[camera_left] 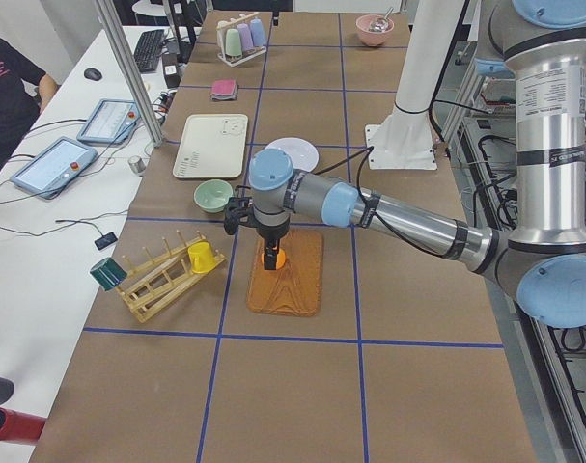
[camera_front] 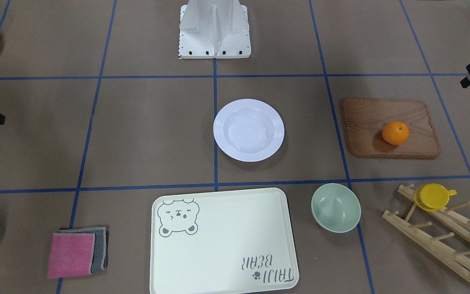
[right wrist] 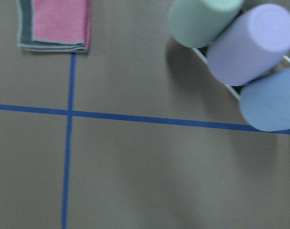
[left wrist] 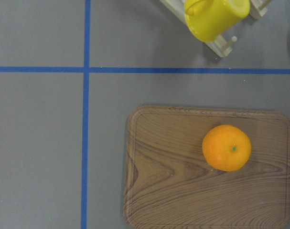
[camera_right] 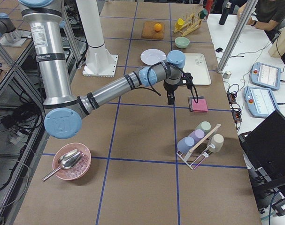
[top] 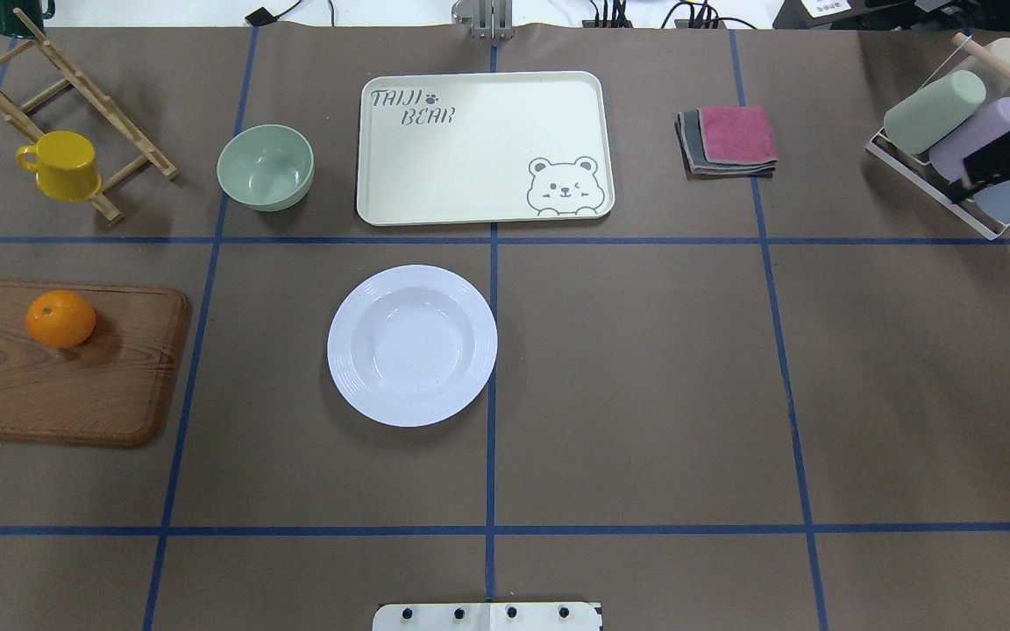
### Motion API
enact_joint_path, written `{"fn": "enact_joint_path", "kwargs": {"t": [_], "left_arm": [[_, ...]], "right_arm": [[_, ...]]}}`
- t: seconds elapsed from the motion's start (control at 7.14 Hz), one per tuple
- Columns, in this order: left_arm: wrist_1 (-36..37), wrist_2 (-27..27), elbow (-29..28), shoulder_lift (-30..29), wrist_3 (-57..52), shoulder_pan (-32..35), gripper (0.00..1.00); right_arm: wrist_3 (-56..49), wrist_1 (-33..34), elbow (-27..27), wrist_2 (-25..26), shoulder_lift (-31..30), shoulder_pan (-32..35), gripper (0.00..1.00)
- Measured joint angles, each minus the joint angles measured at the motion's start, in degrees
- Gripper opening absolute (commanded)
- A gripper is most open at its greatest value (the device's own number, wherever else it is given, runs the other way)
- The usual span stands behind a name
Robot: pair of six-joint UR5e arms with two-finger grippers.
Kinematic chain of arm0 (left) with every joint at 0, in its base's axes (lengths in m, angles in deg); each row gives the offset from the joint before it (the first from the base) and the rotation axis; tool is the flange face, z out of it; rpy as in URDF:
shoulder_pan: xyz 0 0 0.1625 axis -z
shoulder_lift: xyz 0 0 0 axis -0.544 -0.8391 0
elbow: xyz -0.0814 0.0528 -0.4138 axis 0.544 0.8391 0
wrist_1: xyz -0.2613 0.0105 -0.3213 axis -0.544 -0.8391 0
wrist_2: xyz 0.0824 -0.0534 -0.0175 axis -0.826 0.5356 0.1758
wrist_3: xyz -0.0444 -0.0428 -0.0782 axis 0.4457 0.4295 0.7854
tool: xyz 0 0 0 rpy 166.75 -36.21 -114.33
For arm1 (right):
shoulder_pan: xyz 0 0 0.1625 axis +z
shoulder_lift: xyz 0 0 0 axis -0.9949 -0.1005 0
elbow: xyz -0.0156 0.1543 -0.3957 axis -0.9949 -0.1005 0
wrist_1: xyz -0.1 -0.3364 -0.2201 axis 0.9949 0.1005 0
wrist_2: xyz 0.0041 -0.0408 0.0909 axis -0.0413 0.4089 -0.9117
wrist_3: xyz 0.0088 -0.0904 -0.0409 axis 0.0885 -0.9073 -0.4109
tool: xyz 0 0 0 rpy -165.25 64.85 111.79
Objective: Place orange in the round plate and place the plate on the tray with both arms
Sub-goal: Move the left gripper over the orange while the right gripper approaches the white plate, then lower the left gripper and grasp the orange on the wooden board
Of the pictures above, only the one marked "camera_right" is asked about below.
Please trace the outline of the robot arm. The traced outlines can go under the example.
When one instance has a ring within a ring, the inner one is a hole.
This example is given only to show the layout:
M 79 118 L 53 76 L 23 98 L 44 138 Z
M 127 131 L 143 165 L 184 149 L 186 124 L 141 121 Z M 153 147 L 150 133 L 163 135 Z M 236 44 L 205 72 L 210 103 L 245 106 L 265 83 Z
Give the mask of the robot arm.
M 139 86 L 151 89 L 163 82 L 168 104 L 174 103 L 174 92 L 179 85 L 188 84 L 190 76 L 183 72 L 185 56 L 181 51 L 169 52 L 167 59 L 136 71 L 90 92 L 74 96 L 62 46 L 59 25 L 63 2 L 60 0 L 22 0 L 19 2 L 23 19 L 30 25 L 37 63 L 46 92 L 44 109 L 46 131 L 58 139 L 75 136 L 82 119 L 101 105 Z
M 16 27 L 6 13 L 0 13 L 0 38 L 5 36 L 9 43 L 15 43 L 20 40 L 20 35 Z

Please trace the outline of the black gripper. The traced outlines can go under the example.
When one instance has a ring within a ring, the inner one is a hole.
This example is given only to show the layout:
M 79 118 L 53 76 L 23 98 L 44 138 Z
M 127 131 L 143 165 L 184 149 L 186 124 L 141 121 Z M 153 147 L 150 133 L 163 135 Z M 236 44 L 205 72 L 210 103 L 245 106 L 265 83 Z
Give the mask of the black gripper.
M 175 90 L 178 87 L 178 84 L 180 83 L 181 78 L 169 78 L 169 79 L 165 79 L 163 82 L 163 87 L 167 92 L 167 98 L 168 98 L 168 105 L 174 105 L 175 102 Z

